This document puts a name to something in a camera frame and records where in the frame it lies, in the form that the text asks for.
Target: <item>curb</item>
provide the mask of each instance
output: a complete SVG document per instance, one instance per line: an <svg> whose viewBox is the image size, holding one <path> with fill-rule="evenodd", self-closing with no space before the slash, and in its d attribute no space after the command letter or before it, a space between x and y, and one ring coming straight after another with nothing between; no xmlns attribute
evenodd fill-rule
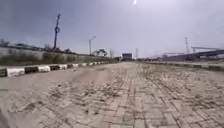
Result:
<svg viewBox="0 0 224 128"><path fill-rule="evenodd" d="M180 67L192 67L192 68L201 68L211 71L224 71L224 66L214 65L214 64L194 64L194 63L184 63L184 62L148 62L149 64L159 64L159 65L173 65Z"/></svg>
<svg viewBox="0 0 224 128"><path fill-rule="evenodd" d="M66 70L78 67L87 67L100 64L107 64L108 62L91 62L80 64L55 64L55 65L41 65L41 66L27 66L23 68L2 68L0 69L0 77L22 76L25 74L44 73L56 70Z"/></svg>

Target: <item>road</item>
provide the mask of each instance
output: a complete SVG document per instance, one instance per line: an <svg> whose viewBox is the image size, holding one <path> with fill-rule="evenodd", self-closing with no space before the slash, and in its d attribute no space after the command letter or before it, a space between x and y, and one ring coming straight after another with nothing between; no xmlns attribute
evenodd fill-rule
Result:
<svg viewBox="0 0 224 128"><path fill-rule="evenodd" d="M224 73L132 62L0 79L1 128L223 128Z"/></svg>

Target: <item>blue sky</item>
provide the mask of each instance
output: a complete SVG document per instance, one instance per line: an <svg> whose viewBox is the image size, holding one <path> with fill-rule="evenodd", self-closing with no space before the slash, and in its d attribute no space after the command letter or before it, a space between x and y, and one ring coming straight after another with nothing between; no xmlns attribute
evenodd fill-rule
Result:
<svg viewBox="0 0 224 128"><path fill-rule="evenodd" d="M224 48L224 0L0 0L0 39L77 53L112 49L139 57L186 52L189 46Z"/></svg>

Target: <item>light pole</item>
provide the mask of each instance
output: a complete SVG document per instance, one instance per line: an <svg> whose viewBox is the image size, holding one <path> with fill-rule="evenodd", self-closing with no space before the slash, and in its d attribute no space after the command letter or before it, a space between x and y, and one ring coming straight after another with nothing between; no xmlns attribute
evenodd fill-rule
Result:
<svg viewBox="0 0 224 128"><path fill-rule="evenodd" d="M93 38L91 38L91 39L89 39L89 61L91 60L91 41L93 40L93 39L95 39L96 38L96 36L94 36Z"/></svg>
<svg viewBox="0 0 224 128"><path fill-rule="evenodd" d="M91 38L90 40L89 40L89 55L91 56L91 41L93 40L93 39L95 39L96 38L96 36L94 36L93 38Z"/></svg>

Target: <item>black curb stone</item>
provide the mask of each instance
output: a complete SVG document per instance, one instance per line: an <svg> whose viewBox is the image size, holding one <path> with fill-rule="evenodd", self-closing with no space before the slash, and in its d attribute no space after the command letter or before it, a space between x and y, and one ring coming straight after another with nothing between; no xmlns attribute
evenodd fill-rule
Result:
<svg viewBox="0 0 224 128"><path fill-rule="evenodd" d="M73 68L72 64L67 64L67 68Z"/></svg>
<svg viewBox="0 0 224 128"><path fill-rule="evenodd" d="M221 71L221 67L220 66L214 66L214 65L209 66L208 69L215 70L215 71Z"/></svg>
<svg viewBox="0 0 224 128"><path fill-rule="evenodd" d="M24 70L25 70L25 74L36 73L39 71L38 67L36 67L36 66L35 67L25 67Z"/></svg>
<svg viewBox="0 0 224 128"><path fill-rule="evenodd" d="M193 65L194 68L201 68L201 65Z"/></svg>
<svg viewBox="0 0 224 128"><path fill-rule="evenodd" d="M59 65L50 65L50 69L51 69L51 71L60 70L60 66Z"/></svg>
<svg viewBox="0 0 224 128"><path fill-rule="evenodd" d="M7 76L7 69L3 68L0 69L0 77L6 77Z"/></svg>

